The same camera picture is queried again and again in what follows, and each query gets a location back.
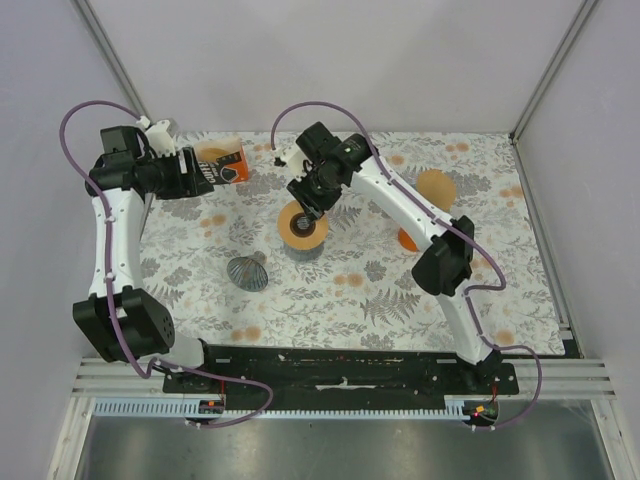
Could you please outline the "coffee filter package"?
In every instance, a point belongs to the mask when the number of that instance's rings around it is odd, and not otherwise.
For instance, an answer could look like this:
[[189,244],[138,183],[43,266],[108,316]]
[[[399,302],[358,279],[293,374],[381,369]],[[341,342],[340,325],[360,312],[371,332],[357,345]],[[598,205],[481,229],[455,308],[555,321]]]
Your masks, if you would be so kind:
[[249,179],[249,167],[239,137],[196,143],[194,151],[205,179],[212,185],[230,185]]

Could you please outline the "grey glass dripper cone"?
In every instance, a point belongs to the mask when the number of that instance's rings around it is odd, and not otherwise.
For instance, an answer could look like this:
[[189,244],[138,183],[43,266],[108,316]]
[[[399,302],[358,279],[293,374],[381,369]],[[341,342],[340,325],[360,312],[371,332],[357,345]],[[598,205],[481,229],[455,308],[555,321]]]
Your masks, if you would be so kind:
[[255,251],[249,256],[232,258],[226,267],[231,282],[246,292],[260,292],[269,283],[269,276],[264,267],[266,256],[261,251]]

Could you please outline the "orange glass carafe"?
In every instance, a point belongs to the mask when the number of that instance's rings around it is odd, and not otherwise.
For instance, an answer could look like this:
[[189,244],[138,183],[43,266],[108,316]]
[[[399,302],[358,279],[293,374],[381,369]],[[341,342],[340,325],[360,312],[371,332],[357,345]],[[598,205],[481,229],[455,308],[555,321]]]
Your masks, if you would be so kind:
[[418,252],[419,248],[410,235],[402,228],[398,230],[397,239],[400,245],[410,252]]

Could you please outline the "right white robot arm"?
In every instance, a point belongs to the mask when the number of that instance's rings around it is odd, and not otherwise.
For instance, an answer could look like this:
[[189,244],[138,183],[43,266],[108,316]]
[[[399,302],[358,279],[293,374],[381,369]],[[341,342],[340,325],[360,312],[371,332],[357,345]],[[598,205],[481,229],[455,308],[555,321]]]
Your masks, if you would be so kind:
[[436,298],[453,333],[460,386],[473,394],[489,387],[502,356],[484,339],[467,303],[474,223],[466,216],[454,218],[421,197],[360,133],[342,140],[317,122],[294,144],[275,150],[274,158],[290,169],[293,178],[287,189],[309,221],[320,220],[349,187],[409,235],[421,253],[412,277]]

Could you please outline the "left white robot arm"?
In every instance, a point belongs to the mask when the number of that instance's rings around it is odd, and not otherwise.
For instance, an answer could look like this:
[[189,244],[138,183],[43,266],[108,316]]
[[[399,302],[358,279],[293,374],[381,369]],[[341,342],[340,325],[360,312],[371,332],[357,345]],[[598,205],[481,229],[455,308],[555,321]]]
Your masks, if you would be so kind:
[[104,151],[85,182],[96,220],[94,274],[73,319],[103,360],[186,366],[188,384],[210,392],[220,368],[205,359],[203,341],[178,333],[169,310],[145,290],[140,243],[153,200],[194,198],[213,187],[193,148],[176,146],[168,120],[142,118],[100,136]]

